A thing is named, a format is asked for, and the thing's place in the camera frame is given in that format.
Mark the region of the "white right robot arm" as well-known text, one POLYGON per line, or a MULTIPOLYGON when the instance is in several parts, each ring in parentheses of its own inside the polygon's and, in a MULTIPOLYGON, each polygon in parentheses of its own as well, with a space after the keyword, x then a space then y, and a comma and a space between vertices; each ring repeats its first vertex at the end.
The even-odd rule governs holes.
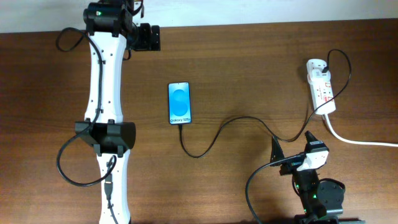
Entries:
POLYGON ((285 157, 275 136, 272 137, 271 163, 280 167, 280 175, 291 175, 292 183, 303 206, 304 214, 295 223, 338 223, 343 213, 345 185, 337 180, 320 179, 317 169, 326 164, 329 148, 311 132, 305 133, 303 152, 285 157))

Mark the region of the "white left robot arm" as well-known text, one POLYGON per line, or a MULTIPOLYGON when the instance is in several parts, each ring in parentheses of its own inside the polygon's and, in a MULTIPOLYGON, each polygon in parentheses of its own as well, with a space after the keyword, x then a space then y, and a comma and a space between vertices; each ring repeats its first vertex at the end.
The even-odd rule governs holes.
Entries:
POLYGON ((100 223, 130 223, 127 167, 136 140, 136 125, 123 120, 121 70, 124 54, 159 51, 160 28, 135 24, 144 16, 143 1, 92 2, 83 11, 90 39, 91 83, 84 121, 75 124, 81 139, 94 149, 101 180, 100 223))

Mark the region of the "blue Samsung Galaxy smartphone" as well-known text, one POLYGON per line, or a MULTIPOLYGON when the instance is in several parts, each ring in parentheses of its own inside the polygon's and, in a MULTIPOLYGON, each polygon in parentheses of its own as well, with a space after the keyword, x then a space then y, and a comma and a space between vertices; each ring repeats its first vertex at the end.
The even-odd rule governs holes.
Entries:
POLYGON ((171 125, 192 122, 190 86, 188 82, 169 83, 169 123, 171 125))

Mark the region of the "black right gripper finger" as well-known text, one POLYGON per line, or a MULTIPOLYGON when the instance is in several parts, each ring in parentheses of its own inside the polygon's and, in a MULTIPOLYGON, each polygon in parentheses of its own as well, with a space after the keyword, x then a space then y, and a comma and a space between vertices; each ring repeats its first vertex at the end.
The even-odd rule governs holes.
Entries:
POLYGON ((307 144, 318 144, 319 140, 310 132, 305 132, 305 138, 307 140, 307 144))
POLYGON ((285 156, 279 144, 279 141, 276 136, 273 136, 270 163, 272 163, 272 166, 279 166, 280 165, 279 161, 281 161, 284 158, 285 156))

